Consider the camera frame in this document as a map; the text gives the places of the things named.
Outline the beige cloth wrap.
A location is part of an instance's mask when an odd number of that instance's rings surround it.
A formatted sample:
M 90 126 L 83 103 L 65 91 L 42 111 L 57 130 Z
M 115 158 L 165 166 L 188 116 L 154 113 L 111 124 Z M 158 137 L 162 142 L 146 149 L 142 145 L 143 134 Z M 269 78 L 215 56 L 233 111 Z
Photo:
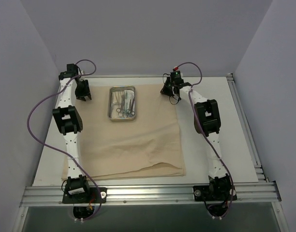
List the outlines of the beige cloth wrap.
M 91 87 L 92 100 L 76 102 L 83 120 L 80 164 L 91 177 L 185 175 L 176 109 L 161 89 L 160 84 L 135 87 L 136 116 L 132 121 L 109 119 L 109 87 Z

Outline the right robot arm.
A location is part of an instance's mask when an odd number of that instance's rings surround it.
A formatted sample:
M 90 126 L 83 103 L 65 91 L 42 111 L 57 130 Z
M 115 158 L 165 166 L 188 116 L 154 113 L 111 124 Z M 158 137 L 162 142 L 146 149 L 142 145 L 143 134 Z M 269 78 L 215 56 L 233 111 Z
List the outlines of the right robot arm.
M 221 156 L 219 140 L 221 119 L 218 103 L 216 100 L 203 97 L 194 90 L 192 84 L 182 79 L 182 74 L 176 67 L 170 74 L 167 74 L 161 94 L 170 98 L 176 96 L 179 102 L 181 93 L 185 93 L 189 97 L 195 130 L 207 142 L 208 194 L 215 200 L 220 199 L 225 193 L 233 193 L 233 181 Z

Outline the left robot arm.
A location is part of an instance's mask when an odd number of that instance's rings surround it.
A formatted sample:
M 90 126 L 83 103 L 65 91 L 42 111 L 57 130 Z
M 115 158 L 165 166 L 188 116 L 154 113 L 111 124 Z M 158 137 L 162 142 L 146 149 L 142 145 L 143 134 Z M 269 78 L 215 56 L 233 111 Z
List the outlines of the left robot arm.
M 91 191 L 87 177 L 78 167 L 81 154 L 79 135 L 83 130 L 83 122 L 75 107 L 72 94 L 77 100 L 92 99 L 88 80 L 79 77 L 80 68 L 76 64 L 67 64 L 67 70 L 59 75 L 60 87 L 64 91 L 60 95 L 58 106 L 53 109 L 53 118 L 59 132 L 63 135 L 67 156 L 67 179 L 64 192 L 67 197 L 85 203 L 90 199 Z

